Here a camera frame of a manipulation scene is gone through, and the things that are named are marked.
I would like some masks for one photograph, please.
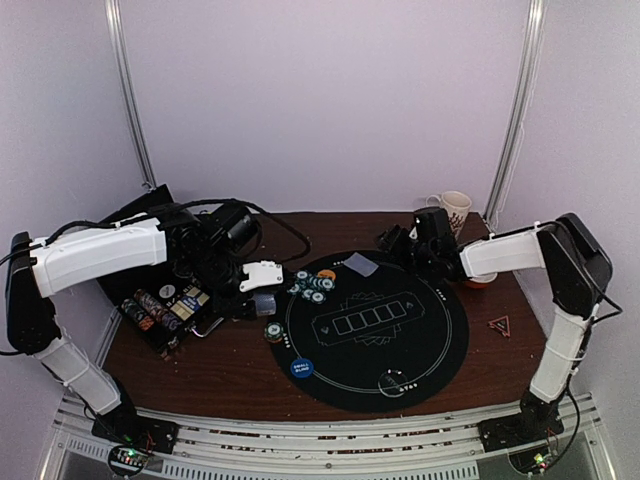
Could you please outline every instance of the blue chip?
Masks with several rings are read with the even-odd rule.
[[[296,378],[307,378],[313,373],[313,363],[306,358],[298,358],[291,364],[291,373]]]

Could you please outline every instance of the robotic arm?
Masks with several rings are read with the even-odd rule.
[[[486,451],[544,439],[547,428],[563,431],[557,407],[571,375],[582,360],[591,326],[613,273],[611,261],[575,214],[556,221],[458,247],[443,209],[414,213],[414,231],[395,226],[378,238],[378,246],[405,268],[450,281],[487,274],[544,268],[555,304],[555,320],[545,352],[521,413],[482,422]]]
[[[135,445],[151,435],[156,450],[170,452],[177,426],[137,415],[124,387],[93,364],[55,322],[50,298],[57,292],[121,270],[166,261],[188,268],[217,296],[250,302],[256,288],[283,283],[274,262],[241,264],[233,255],[257,232],[257,221],[240,205],[192,215],[171,205],[141,221],[62,235],[47,244],[20,233],[12,242],[6,288],[11,345],[33,355],[96,415],[94,434]]]

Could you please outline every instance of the mug handle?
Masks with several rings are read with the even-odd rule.
[[[442,199],[440,198],[440,195],[429,195],[427,197],[427,207],[439,207],[442,203]]]

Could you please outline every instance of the white wall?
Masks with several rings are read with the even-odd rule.
[[[181,200],[486,203],[526,0],[136,0],[123,24],[156,175]]]
[[[623,317],[597,327],[576,387],[593,392],[621,460],[640,471],[640,3],[549,2],[539,75],[507,207],[505,231],[577,212],[610,255]],[[543,274],[521,276],[545,329]]]
[[[17,232],[98,220],[142,193],[118,88],[102,0],[0,0],[0,256]],[[94,354],[111,311],[97,286],[54,301]],[[0,357],[0,385],[0,476],[34,478],[62,389],[23,356]]]

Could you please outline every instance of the patterned mug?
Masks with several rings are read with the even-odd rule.
[[[444,208],[449,215],[451,231],[456,237],[460,236],[464,222],[471,209],[471,199],[462,192],[449,191],[441,195],[431,195],[427,198],[428,207]]]

